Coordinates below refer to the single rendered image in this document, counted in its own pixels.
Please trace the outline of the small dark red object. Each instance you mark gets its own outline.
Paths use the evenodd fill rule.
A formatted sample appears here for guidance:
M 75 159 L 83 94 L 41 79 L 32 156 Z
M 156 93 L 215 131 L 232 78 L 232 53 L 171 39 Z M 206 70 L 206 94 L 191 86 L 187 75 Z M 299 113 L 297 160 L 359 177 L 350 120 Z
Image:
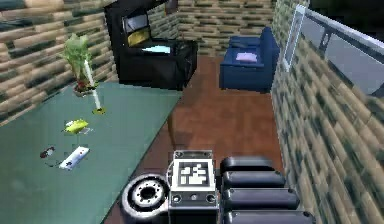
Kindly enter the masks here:
M 41 158 L 47 158 L 49 156 L 51 156 L 55 151 L 55 147 L 54 146 L 50 146 L 46 149 L 44 149 L 41 153 L 40 153 L 40 157 Z

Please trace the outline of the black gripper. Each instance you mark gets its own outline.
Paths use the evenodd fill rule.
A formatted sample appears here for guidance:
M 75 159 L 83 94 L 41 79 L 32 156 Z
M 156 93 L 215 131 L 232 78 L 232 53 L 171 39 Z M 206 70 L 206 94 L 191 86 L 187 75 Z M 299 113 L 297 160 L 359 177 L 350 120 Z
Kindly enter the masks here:
M 124 224 L 168 224 L 169 186 L 160 174 L 133 178 L 121 194 Z

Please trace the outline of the blue sofa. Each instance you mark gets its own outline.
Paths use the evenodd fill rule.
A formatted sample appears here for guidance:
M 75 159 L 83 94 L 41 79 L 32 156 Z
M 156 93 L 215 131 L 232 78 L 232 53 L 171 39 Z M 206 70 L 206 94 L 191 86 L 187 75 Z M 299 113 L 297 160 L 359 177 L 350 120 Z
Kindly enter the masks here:
M 257 62 L 237 61 L 240 52 L 250 52 L 257 55 Z M 270 27 L 264 27 L 257 36 L 232 36 L 220 63 L 219 87 L 221 89 L 249 90 L 269 92 L 280 48 Z

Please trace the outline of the green house plant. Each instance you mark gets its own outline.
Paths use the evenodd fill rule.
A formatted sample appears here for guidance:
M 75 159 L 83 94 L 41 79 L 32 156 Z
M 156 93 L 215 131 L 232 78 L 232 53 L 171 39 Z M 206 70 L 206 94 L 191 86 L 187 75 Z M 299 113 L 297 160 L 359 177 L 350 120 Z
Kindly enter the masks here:
M 60 56 L 70 65 L 75 78 L 73 91 L 77 96 L 90 94 L 94 87 L 87 77 L 85 62 L 91 65 L 92 55 L 88 49 L 88 37 L 78 36 L 73 33 L 64 43 L 64 49 Z

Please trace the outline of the white remote control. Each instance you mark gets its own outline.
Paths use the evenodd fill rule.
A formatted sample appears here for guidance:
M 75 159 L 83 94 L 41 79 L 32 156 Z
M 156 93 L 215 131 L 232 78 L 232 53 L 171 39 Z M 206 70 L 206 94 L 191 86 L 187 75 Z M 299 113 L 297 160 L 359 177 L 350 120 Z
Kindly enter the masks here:
M 78 146 L 60 165 L 60 169 L 72 170 L 88 153 L 90 149 Z

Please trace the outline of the green dining table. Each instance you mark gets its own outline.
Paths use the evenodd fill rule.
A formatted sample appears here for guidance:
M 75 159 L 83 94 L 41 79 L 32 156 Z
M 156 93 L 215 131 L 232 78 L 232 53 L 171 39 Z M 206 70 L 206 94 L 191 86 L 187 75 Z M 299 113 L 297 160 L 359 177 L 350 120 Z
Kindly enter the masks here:
M 0 224 L 101 224 L 180 99 L 180 92 L 102 83 L 104 114 L 71 89 L 0 127 Z M 83 119 L 77 134 L 67 122 Z M 40 153 L 54 146 L 54 153 Z M 60 163 L 78 146 L 89 153 Z

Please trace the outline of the white framed wall picture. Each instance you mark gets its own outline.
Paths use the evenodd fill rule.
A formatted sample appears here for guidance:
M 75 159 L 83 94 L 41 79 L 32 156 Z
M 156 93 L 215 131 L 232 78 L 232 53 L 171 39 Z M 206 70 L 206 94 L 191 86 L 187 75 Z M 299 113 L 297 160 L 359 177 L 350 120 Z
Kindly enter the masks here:
M 293 15 L 289 36 L 286 42 L 286 48 L 283 56 L 283 65 L 285 71 L 288 72 L 290 70 L 295 48 L 297 45 L 298 37 L 301 31 L 301 26 L 303 22 L 303 18 L 305 15 L 306 7 L 298 4 L 295 8 L 295 12 Z

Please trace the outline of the grey framed window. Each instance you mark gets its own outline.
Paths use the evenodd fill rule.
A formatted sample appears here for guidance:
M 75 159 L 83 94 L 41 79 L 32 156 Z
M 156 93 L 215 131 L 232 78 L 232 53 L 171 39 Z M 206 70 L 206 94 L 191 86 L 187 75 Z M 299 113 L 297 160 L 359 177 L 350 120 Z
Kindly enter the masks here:
M 305 9 L 301 33 L 368 95 L 384 97 L 384 43 Z

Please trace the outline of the yellow green flat object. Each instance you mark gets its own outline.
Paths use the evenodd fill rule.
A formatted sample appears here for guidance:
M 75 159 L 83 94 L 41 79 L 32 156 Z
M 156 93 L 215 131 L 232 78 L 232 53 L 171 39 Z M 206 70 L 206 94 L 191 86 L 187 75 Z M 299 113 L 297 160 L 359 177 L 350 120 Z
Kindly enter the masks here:
M 88 122 L 83 119 L 72 120 L 66 123 L 64 131 L 77 134 L 88 126 Z

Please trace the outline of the pink cushion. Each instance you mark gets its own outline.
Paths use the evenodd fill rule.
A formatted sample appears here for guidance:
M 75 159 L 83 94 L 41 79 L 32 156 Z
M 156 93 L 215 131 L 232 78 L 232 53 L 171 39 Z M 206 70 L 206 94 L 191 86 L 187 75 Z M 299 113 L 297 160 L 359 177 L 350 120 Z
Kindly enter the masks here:
M 243 62 L 257 62 L 257 55 L 250 52 L 240 52 L 236 55 L 237 61 L 243 61 Z

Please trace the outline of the white candle with yellow base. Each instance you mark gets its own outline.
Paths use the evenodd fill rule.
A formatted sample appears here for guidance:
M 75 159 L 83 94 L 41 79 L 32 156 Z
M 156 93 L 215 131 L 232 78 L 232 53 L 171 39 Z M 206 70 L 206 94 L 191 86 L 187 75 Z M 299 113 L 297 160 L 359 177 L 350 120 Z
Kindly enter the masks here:
M 89 63 L 88 63 L 87 60 L 84 61 L 84 68 L 85 68 L 85 71 L 86 71 L 86 77 L 87 77 L 87 79 L 89 80 L 89 83 L 90 83 L 90 87 L 91 87 L 91 91 L 92 91 L 92 96 L 94 98 L 94 102 L 95 102 L 95 105 L 96 105 L 96 108 L 93 110 L 93 113 L 94 114 L 104 114 L 106 112 L 106 110 L 105 110 L 104 107 L 101 106 L 101 102 L 100 102 L 98 93 L 96 91 L 95 82 L 93 80 L 93 77 L 92 77 L 92 74 L 91 74 L 91 69 L 90 69 L 90 66 L 89 66 Z

